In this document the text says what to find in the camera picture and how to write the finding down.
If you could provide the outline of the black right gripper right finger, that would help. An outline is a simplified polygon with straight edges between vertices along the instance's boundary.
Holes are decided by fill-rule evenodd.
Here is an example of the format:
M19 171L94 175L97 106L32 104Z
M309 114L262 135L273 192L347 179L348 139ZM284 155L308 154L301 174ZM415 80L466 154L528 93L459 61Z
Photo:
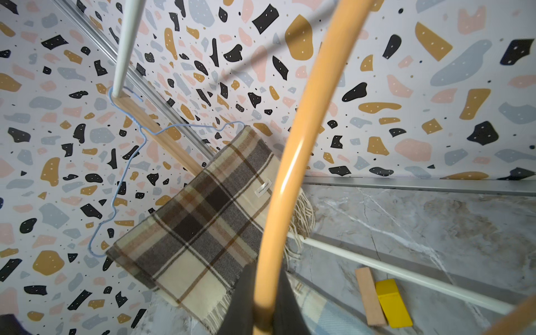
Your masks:
M284 270L280 271L274 310L275 335L310 335Z

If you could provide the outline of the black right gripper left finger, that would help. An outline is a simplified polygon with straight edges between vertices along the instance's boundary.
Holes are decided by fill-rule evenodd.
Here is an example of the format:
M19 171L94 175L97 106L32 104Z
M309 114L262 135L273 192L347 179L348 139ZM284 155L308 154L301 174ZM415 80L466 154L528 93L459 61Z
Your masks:
M230 306L217 335L252 335L255 275L255 263L245 266L234 287Z

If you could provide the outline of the brown plaid fringed scarf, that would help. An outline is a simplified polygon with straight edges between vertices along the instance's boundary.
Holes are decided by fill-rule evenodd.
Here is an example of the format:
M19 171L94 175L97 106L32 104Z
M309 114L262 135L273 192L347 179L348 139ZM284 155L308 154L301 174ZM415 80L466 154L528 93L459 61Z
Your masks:
M259 253L278 157L249 126L107 256L212 334Z

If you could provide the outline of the light blue wire hanger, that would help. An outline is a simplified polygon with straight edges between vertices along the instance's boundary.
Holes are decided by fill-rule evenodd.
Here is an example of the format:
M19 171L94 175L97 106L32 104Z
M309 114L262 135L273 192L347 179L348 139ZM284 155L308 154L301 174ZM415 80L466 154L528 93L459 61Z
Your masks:
M102 253L102 254L97 254L93 251L92 249L92 244L95 240L95 238L97 237L97 235L99 234L99 231L100 229L107 225L108 223L110 223L111 221L113 221L115 219L115 217L117 216L117 207L115 205L115 201L116 199L118 198L118 195L119 195L119 190L121 188L121 185L122 183L125 181L125 178L127 176L127 172L129 170L129 168L131 167L131 163L133 161L133 159L136 157L137 154L140 153L140 151L143 149L143 147L148 143L148 138L152 138L150 136L150 134L147 132L147 130L144 128L144 127L141 127L141 125L135 121L133 119L133 117L129 117L127 115L126 112L124 112L123 110L121 110L120 108L118 108L113 102L112 102L112 90L113 90L113 86L109 87L107 89L107 96L109 98L109 101L110 103L113 105L113 107L115 107L118 111L120 111L122 114L124 114L124 116L128 119L130 119L136 126L137 126L137 130L139 131L139 134L140 136L142 137L142 143L140 144L140 146L138 147L138 149L136 149L134 151L134 153L132 153L132 155L130 156L130 158L127 160L127 163L126 163L126 166L124 168L124 171L118 181L118 184L117 184L117 188L115 190L115 192L113 193L113 196L112 196L112 199L110 201L110 208L112 210L112 213L111 215L109 216L108 219L100 222L98 225L97 225L97 228L96 230L94 231L93 235L90 237L90 240L89 240L89 244L87 246L87 250L89 252L89 254L94 257L94 258L104 258L106 257L106 254ZM135 96L135 98L137 98L138 100L141 100L142 97L141 96L138 96L132 89L129 89L128 87L123 87L123 90L121 93L125 93L127 94L128 96L132 97L132 96ZM172 129L172 128L184 128L184 127L189 127L189 128L203 128L203 129L212 129L216 132L222 132L224 129L226 129L227 127L234 127L236 125L240 125L242 127L245 127L245 123L242 122L242 121L231 121L231 122L228 122L228 123L224 123L221 127L216 127L216 126L210 126L210 125L198 125L198 124L184 124L184 123L179 123L179 124L170 124L168 125L167 127L165 128L162 128L165 132L169 129Z

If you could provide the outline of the orange plastic hanger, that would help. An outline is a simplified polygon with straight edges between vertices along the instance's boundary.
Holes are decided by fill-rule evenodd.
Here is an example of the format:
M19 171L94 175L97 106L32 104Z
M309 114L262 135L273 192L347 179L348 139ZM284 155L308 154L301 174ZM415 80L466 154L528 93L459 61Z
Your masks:
M283 152L258 258L253 291L253 333L272 334L276 293L290 220L307 163L346 62L373 1L340 1L315 60ZM535 325L535 297L529 297L487 334L518 334Z

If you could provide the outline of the blue plaid scarf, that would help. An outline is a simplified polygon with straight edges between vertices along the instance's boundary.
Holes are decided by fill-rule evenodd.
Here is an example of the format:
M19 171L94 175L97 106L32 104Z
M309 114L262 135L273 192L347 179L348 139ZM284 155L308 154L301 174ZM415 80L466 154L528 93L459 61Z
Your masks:
M296 276L287 273L287 277L311 334L375 334L359 318L328 300Z

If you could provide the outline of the white lower rack rod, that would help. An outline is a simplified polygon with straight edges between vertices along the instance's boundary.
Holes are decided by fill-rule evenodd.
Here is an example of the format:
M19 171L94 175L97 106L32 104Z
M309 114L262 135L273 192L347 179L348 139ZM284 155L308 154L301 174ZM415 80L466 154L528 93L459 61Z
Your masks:
M312 238L304 239L304 237L299 234L297 236L294 236L293 233L288 233L287 237L303 244L309 245L310 247L319 248L320 250L340 256L342 258L345 258L346 260L351 260L353 262L360 263L361 265L365 265L367 267L377 269L381 272L385 272L387 274L395 276L396 278L417 284L422 287L426 287L428 289L434 290L438 293L442 293L450 297L457 298L458 300L461 300L463 302L467 302L469 304L485 308L497 314L507 315L515 309L514 305L508 304L501 300L497 300L492 297L487 297L486 295L460 288L458 286L445 283L438 279L433 279L417 272L412 272L401 267L390 265L386 262L360 255L352 251L346 251L345 249L335 247Z

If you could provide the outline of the white rack rod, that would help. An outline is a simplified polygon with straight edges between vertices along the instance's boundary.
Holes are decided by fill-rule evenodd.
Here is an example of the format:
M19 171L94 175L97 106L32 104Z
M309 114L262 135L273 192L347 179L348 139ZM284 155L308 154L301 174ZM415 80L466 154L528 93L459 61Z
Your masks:
M309 245L310 247L319 248L320 250L340 256L342 258L345 258L346 260L351 260L353 262L360 263L361 265L365 265L367 267L377 269L381 272L385 272L387 274L395 276L396 278L417 284L422 287L426 287L428 289L434 290L438 293L442 293L450 297L457 298L458 300L461 300L463 302L467 302L469 304L485 308L497 314L507 315L515 309L514 305L508 304L501 300L497 300L492 297L487 297L486 295L460 288L458 286L445 283L438 279L433 279L417 272L412 272L401 267L390 265L386 262L360 255L352 251L346 251L345 249L335 247L312 238L304 239L304 237L299 234L297 236L294 236L293 233L288 233L287 237L303 244Z
M125 1L122 18L117 65L114 72L112 97L118 98L123 90L146 0Z

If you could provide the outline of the small wooden block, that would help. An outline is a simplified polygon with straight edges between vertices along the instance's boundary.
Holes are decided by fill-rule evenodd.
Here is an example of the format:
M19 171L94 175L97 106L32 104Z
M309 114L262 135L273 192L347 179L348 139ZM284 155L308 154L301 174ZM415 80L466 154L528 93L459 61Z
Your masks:
M355 276L360 289L367 324L369 326L386 326L387 319L382 311L375 290L375 282L371 269L368 267L356 269Z

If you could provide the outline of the yellow block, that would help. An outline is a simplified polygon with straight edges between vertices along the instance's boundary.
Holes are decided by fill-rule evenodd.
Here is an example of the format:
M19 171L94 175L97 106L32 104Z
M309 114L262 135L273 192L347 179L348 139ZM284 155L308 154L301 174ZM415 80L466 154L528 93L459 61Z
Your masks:
M383 313L391 328L412 327L413 320L402 299L399 288L394 279L379 281L375 290Z

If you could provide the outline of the white top rack rod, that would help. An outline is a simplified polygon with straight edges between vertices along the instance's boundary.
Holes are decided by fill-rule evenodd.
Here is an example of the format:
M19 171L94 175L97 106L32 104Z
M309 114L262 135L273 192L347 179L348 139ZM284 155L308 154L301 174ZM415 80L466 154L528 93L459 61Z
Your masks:
M123 90L146 0L125 1L122 18L117 65L114 72L112 97L118 98Z

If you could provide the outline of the wooden clothes rack frame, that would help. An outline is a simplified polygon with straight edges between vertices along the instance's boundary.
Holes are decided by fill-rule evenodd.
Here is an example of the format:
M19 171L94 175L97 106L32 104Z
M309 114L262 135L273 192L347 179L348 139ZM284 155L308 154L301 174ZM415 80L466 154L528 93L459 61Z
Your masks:
M176 161L181 163L191 174L197 176L202 171L202 166L191 157L173 138L168 135L151 117L139 107L134 100L125 93L119 98L112 98L112 102L121 110L133 117L141 127L144 127L152 139L166 150Z

